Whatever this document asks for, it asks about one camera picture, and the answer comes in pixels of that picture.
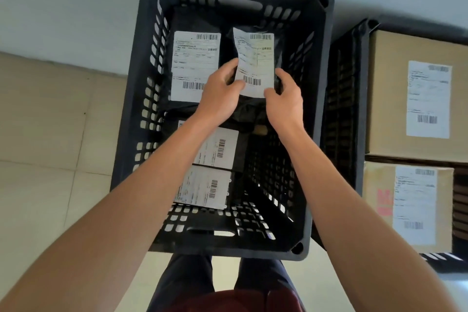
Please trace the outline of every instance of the finger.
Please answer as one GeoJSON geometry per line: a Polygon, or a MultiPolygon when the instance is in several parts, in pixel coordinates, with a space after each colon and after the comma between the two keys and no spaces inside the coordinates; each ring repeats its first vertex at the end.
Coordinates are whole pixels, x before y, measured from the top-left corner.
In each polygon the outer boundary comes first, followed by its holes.
{"type": "Polygon", "coordinates": [[[269,98],[274,98],[276,96],[279,96],[273,88],[266,88],[263,91],[263,95],[265,96],[266,100],[268,100],[269,98]]]}
{"type": "Polygon", "coordinates": [[[235,89],[234,91],[239,94],[242,89],[245,88],[245,82],[241,79],[238,79],[236,81],[234,81],[234,83],[232,83],[231,85],[229,85],[230,88],[233,88],[235,89]]]}
{"type": "Polygon", "coordinates": [[[283,89],[286,90],[288,87],[291,87],[293,85],[296,85],[296,82],[294,79],[289,75],[289,73],[286,73],[284,70],[281,68],[276,68],[275,69],[276,75],[281,79],[281,83],[283,83],[283,89]]]}
{"type": "Polygon", "coordinates": [[[234,69],[239,63],[238,58],[233,58],[229,62],[224,63],[216,72],[216,78],[222,79],[225,83],[233,76],[234,69]]]}

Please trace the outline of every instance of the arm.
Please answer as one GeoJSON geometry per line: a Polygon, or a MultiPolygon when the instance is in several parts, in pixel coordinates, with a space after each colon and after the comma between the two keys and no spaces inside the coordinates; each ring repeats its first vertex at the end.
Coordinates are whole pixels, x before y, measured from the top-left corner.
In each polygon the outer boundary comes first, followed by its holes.
{"type": "Polygon", "coordinates": [[[286,147],[342,286],[359,312],[457,311],[437,275],[338,173],[304,130],[301,90],[266,89],[267,115],[286,147]]]}
{"type": "Polygon", "coordinates": [[[203,141],[234,111],[237,59],[212,74],[196,113],[60,236],[0,302],[10,311],[114,311],[203,141]]]}

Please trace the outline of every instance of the hand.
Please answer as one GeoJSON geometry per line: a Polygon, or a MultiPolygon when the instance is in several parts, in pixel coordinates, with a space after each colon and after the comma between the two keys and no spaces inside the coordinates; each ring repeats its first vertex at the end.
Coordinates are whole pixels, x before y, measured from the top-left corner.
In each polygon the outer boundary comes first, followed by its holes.
{"type": "Polygon", "coordinates": [[[281,68],[276,68],[275,73],[283,84],[282,94],[278,95],[273,88],[267,88],[263,93],[268,120],[280,139],[284,139],[288,134],[304,129],[302,96],[301,89],[288,73],[281,68]]]}
{"type": "Polygon", "coordinates": [[[234,75],[238,61],[234,58],[210,75],[196,109],[197,116],[209,121],[215,127],[232,115],[239,101],[239,93],[245,87],[243,80],[236,80],[231,85],[226,84],[234,75]]]}

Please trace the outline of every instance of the barcode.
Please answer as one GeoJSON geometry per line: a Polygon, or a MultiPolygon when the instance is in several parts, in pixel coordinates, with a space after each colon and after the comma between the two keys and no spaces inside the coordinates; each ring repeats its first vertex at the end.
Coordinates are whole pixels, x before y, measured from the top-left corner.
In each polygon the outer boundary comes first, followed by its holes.
{"type": "Polygon", "coordinates": [[[226,145],[226,140],[220,139],[218,143],[218,153],[216,153],[216,156],[218,158],[223,158],[225,145],[226,145]]]}
{"type": "Polygon", "coordinates": [[[218,40],[218,35],[217,34],[214,34],[214,35],[209,35],[209,34],[206,34],[206,33],[197,33],[196,34],[196,39],[213,39],[213,40],[218,40]]]}
{"type": "Polygon", "coordinates": [[[248,77],[248,76],[244,76],[244,82],[246,82],[247,84],[250,84],[250,85],[261,85],[262,84],[261,79],[251,78],[251,77],[248,77]]]}
{"type": "Polygon", "coordinates": [[[416,174],[434,176],[435,173],[435,170],[431,169],[416,169],[416,174]]]}
{"type": "Polygon", "coordinates": [[[410,221],[405,221],[405,228],[408,228],[410,230],[421,230],[423,229],[423,223],[422,222],[410,222],[410,221]]]}
{"type": "Polygon", "coordinates": [[[251,33],[250,39],[272,39],[271,33],[251,33]]]}
{"type": "Polygon", "coordinates": [[[437,116],[418,115],[418,122],[437,124],[437,116]]]}
{"type": "Polygon", "coordinates": [[[184,82],[182,84],[183,89],[203,90],[204,87],[205,87],[204,83],[197,83],[197,82],[184,82]]]}
{"type": "Polygon", "coordinates": [[[436,66],[434,64],[429,65],[430,70],[438,70],[439,72],[448,72],[448,67],[446,66],[436,66]]]}
{"type": "Polygon", "coordinates": [[[210,186],[210,193],[208,196],[210,199],[214,199],[216,197],[216,189],[218,188],[218,181],[217,180],[212,180],[211,181],[211,186],[210,186]]]}

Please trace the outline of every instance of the stacked boxes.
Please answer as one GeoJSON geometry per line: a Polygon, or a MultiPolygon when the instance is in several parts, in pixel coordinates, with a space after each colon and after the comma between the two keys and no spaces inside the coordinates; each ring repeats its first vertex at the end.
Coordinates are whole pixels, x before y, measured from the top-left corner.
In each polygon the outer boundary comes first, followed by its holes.
{"type": "Polygon", "coordinates": [[[451,168],[468,163],[467,60],[466,46],[371,35],[366,154],[395,164],[365,163],[363,197],[420,253],[451,252],[452,208],[468,238],[468,183],[453,196],[451,168]]]}

